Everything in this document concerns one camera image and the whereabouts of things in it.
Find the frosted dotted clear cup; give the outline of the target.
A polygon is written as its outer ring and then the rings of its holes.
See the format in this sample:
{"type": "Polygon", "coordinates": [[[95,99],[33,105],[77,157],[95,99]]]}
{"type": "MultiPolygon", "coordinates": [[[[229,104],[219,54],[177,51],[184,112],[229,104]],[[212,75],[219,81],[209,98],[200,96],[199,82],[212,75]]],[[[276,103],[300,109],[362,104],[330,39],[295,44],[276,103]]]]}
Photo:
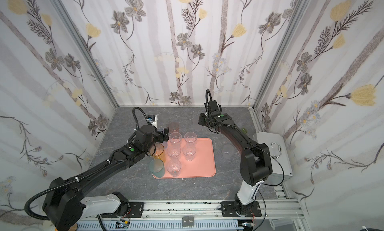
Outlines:
{"type": "Polygon", "coordinates": [[[186,144],[183,147],[183,154],[186,161],[193,161],[195,159],[196,152],[197,152],[196,147],[193,144],[186,144]]]}

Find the clear faceted glass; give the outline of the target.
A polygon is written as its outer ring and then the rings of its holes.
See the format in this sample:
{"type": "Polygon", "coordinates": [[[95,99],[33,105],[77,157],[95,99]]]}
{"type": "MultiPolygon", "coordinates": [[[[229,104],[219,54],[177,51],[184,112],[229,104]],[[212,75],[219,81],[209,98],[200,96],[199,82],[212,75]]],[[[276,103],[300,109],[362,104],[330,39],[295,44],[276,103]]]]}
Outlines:
{"type": "Polygon", "coordinates": [[[177,159],[171,159],[167,163],[167,171],[172,177],[178,177],[181,173],[182,164],[177,159]]]}
{"type": "Polygon", "coordinates": [[[182,135],[179,132],[173,132],[169,136],[169,142],[172,146],[178,146],[183,140],[182,135]]]}
{"type": "Polygon", "coordinates": [[[170,158],[179,158],[181,152],[181,147],[178,144],[169,144],[167,147],[167,155],[170,158]]]}

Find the grey metal case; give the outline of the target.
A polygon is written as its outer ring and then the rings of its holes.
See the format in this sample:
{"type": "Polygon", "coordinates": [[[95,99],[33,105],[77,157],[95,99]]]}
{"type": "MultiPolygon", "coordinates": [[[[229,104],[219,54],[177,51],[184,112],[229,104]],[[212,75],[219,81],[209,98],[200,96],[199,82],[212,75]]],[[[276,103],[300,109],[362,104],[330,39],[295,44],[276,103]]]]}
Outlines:
{"type": "Polygon", "coordinates": [[[268,185],[277,185],[283,179],[288,181],[293,177],[293,170],[289,161],[285,141],[279,134],[268,132],[257,132],[254,134],[254,140],[259,144],[266,144],[270,154],[277,160],[271,158],[273,173],[265,181],[268,185]]]}

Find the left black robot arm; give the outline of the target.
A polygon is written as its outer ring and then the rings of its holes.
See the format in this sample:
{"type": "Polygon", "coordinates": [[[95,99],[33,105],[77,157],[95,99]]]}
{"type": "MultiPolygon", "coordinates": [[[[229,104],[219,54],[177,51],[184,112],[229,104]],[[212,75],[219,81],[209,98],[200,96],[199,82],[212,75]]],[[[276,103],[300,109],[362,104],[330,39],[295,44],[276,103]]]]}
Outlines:
{"type": "Polygon", "coordinates": [[[57,178],[52,181],[47,190],[27,200],[24,211],[34,219],[51,221],[59,231],[68,231],[84,214],[86,205],[82,200],[89,192],[138,163],[156,143],[168,140],[168,127],[159,131],[151,124],[143,125],[107,160],[67,180],[57,178]]]}

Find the small pink glass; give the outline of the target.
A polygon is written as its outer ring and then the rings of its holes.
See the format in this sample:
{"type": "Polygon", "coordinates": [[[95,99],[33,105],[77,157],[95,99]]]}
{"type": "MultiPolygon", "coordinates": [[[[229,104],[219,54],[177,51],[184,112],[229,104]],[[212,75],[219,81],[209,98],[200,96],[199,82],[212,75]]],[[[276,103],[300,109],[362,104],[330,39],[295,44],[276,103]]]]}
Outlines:
{"type": "Polygon", "coordinates": [[[179,132],[180,126],[176,122],[171,122],[169,124],[169,133],[179,132]]]}

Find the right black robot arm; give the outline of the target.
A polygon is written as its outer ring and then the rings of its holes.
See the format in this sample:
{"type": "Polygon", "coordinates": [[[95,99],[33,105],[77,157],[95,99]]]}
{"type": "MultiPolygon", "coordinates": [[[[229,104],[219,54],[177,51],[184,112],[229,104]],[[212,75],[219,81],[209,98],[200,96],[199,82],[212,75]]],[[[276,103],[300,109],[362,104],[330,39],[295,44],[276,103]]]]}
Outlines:
{"type": "Polygon", "coordinates": [[[235,212],[238,216],[246,216],[254,211],[254,197],[260,186],[280,186],[285,181],[285,175],[277,184],[265,184],[273,174],[272,161],[277,159],[270,154],[269,147],[259,144],[235,124],[215,100],[205,102],[205,113],[199,116],[199,125],[207,127],[211,132],[224,135],[241,154],[240,173],[243,179],[240,190],[234,200],[235,212]]]}

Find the pink plastic tray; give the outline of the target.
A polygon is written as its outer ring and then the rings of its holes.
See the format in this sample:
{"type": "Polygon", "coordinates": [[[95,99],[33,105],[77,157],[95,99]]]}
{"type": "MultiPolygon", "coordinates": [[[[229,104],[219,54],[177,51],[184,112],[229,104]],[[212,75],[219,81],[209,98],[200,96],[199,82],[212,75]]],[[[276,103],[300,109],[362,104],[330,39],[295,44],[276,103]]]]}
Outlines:
{"type": "Polygon", "coordinates": [[[215,157],[213,142],[209,138],[198,138],[195,158],[192,161],[187,161],[185,155],[181,153],[175,160],[181,163],[181,170],[178,176],[174,177],[167,170],[167,164],[173,160],[169,157],[167,151],[171,145],[168,144],[166,149],[165,174],[160,179],[185,179],[185,178],[209,178],[216,174],[215,157]]]}

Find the tall yellow plastic cup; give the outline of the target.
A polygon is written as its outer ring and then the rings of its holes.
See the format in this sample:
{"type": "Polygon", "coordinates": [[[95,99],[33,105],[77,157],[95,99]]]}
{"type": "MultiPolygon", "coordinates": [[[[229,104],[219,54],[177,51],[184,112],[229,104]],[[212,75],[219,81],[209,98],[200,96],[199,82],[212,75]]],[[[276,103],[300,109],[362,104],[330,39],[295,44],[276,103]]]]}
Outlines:
{"type": "Polygon", "coordinates": [[[153,148],[150,150],[150,155],[154,158],[154,159],[159,159],[161,160],[163,163],[166,162],[166,157],[167,157],[167,154],[165,152],[165,148],[164,146],[161,144],[161,143],[156,143],[153,148]]]}

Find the tall teal plastic cup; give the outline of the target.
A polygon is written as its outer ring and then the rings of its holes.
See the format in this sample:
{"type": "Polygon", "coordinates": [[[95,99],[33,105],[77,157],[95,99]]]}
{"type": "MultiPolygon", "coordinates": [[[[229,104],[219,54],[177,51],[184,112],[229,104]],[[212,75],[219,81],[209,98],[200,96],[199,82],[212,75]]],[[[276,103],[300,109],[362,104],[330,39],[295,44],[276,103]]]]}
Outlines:
{"type": "Polygon", "coordinates": [[[164,162],[161,159],[153,159],[149,163],[149,171],[155,178],[162,178],[165,175],[164,162]]]}

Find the aluminium mounting rail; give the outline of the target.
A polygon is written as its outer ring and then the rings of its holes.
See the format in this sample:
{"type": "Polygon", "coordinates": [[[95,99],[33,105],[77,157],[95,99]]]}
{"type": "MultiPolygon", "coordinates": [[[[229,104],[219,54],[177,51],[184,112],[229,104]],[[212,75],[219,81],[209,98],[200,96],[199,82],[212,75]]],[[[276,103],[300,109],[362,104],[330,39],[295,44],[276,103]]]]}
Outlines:
{"type": "Polygon", "coordinates": [[[85,218],[77,231],[273,231],[269,219],[292,219],[296,231],[309,225],[297,200],[257,200],[241,217],[229,201],[143,201],[123,219],[85,218]]]}

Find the clear plastic beaker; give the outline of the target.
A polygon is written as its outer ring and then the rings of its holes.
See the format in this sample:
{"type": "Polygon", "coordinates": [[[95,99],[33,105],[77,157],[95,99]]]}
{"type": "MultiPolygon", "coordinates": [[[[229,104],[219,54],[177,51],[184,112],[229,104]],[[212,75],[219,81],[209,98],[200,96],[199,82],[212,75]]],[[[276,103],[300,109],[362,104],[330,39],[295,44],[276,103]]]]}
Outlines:
{"type": "Polygon", "coordinates": [[[292,219],[269,219],[273,231],[296,231],[292,219]]]}

